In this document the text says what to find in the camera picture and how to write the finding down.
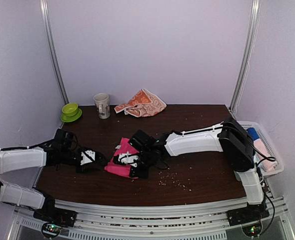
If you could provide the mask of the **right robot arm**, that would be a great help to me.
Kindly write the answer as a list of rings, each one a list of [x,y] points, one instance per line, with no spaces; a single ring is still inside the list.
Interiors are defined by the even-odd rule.
[[[137,130],[128,141],[138,151],[137,168],[148,174],[149,168],[165,158],[186,154],[221,153],[227,165],[237,173],[246,195],[246,206],[227,211],[230,225],[259,221],[269,217],[264,176],[255,162],[254,141],[232,117],[210,127],[171,131],[155,139]]]

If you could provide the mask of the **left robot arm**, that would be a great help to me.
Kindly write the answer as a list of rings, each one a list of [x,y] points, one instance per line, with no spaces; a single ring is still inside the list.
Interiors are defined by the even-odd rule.
[[[88,173],[88,164],[103,164],[99,151],[82,146],[72,132],[57,129],[52,139],[32,146],[0,148],[0,202],[31,209],[48,222],[66,223],[74,214],[55,206],[55,199],[45,192],[1,180],[1,175],[31,168],[73,166],[77,173]]]

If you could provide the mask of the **pink microfiber towel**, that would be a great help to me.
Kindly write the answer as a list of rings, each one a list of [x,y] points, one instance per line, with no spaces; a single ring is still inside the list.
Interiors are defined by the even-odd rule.
[[[138,179],[129,177],[131,165],[138,159],[139,153],[129,144],[129,140],[129,138],[121,138],[119,145],[115,148],[112,159],[104,167],[104,170],[120,177]]]

